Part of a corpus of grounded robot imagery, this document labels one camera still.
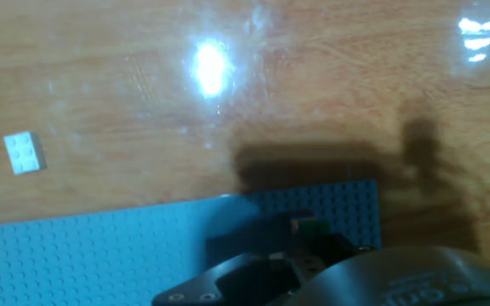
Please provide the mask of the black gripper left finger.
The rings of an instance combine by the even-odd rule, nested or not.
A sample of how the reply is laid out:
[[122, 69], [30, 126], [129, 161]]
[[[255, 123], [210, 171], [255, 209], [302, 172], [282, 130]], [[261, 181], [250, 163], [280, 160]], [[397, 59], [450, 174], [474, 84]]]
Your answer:
[[326, 269], [306, 251], [244, 253], [158, 294], [152, 306], [279, 306]]

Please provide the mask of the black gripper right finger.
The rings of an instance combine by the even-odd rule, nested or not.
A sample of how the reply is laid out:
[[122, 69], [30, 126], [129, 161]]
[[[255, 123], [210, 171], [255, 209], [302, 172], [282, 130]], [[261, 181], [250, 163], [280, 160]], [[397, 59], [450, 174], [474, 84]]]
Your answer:
[[356, 246], [340, 233], [333, 234], [333, 241], [335, 243], [335, 250], [339, 260], [345, 260], [347, 258], [352, 258], [357, 255], [376, 250], [374, 246]]

